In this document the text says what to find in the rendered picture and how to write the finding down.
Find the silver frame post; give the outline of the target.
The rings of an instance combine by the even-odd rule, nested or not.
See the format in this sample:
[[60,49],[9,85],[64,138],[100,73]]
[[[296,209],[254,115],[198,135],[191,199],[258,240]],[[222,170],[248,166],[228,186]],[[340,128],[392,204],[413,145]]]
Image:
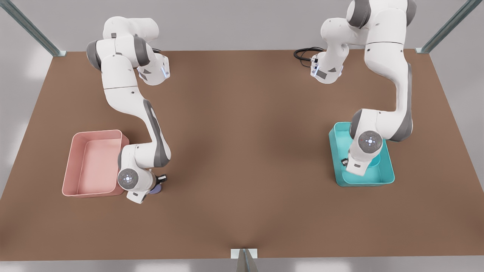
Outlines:
[[0,7],[9,14],[29,35],[34,38],[53,57],[66,56],[66,51],[61,51],[50,41],[11,0],[0,0]]
[[237,259],[236,272],[259,272],[254,259],[258,249],[231,249],[231,259]]
[[483,0],[467,0],[450,19],[421,48],[415,48],[418,54],[429,54],[440,42],[453,31]]

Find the teal plastic box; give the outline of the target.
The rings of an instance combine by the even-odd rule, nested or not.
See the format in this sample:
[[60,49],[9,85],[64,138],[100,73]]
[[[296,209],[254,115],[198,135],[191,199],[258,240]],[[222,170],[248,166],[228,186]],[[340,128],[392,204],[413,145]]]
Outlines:
[[391,184],[395,180],[394,169],[389,157],[386,141],[383,141],[381,161],[368,168],[364,176],[347,172],[341,160],[347,158],[352,138],[349,134],[350,122],[337,122],[329,132],[329,141],[337,184],[341,187],[378,187]]

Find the pink plastic box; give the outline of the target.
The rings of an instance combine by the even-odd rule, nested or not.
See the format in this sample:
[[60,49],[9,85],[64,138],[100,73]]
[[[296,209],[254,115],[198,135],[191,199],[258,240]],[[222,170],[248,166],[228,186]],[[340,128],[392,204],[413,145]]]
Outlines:
[[118,157],[128,138],[119,130],[75,134],[66,165],[62,194],[75,198],[119,196]]

